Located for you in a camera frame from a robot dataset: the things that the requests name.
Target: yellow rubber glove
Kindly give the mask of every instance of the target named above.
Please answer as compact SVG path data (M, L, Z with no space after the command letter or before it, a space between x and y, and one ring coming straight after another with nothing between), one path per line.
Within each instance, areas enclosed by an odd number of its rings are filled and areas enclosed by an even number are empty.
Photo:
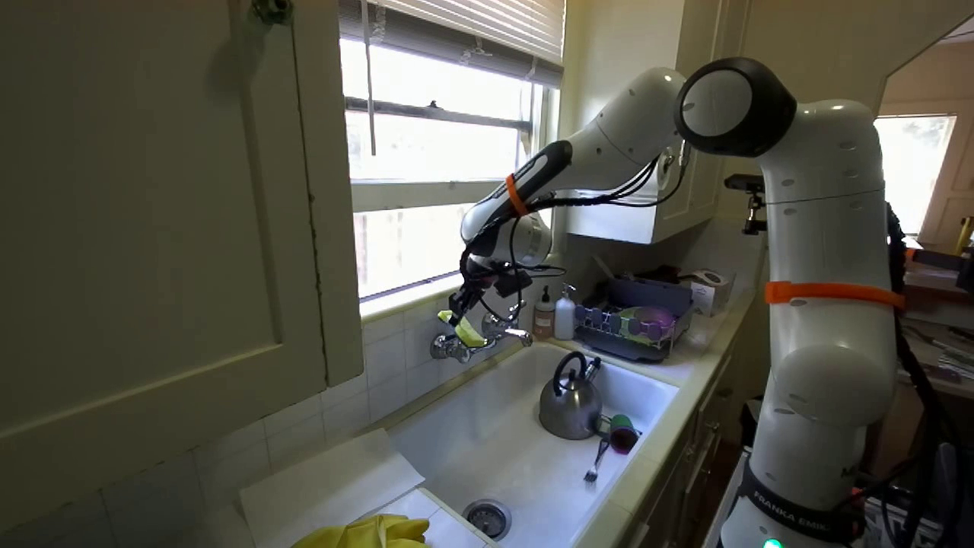
M346 527L317 530L294 548L425 548L428 520L370 514Z

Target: kettle handle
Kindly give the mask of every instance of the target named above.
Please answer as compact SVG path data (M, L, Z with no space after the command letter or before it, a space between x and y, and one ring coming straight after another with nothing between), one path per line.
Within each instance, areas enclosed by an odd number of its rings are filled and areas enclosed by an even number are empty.
M578 359L581 362L581 367L578 367L578 373L585 376L585 353L570 353L570 356L563 356L561 362L558 362L558 367L554 367L554 376L550 376L550 388L554 388L554 396L567 396L563 393L563 386L561 386L561 376L563 376L563 371L567 371L567 365L571 362L571 359Z

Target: stainless steel kettle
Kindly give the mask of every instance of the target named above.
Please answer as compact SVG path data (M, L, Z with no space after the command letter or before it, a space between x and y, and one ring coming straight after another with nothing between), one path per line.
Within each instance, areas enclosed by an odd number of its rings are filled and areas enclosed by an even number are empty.
M597 367L599 359L588 362L581 353L570 353L558 362L550 382L545 382L540 399L540 421L558 438L597 436L597 421L604 411L604 399L589 382Z

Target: bottle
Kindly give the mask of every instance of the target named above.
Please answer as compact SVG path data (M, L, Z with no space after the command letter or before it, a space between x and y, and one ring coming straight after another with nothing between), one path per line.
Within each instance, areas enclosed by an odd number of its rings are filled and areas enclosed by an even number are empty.
M537 342L545 342L554 336L554 305L550 305L547 286L537 305L534 336Z
M571 342L576 339L576 286L567 286L567 293L554 305L554 339Z

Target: white cabinet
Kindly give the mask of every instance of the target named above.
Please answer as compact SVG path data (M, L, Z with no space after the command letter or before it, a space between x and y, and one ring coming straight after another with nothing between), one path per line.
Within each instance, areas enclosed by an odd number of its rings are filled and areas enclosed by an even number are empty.
M745 5L749 0L570 0L561 131L576 134L647 66L687 73L709 59L740 50ZM678 192L660 208L576 208L567 213L567 232L655 243L707 222L718 189L720 158L687 155Z
M29 0L0 66L0 532L356 373L335 4Z

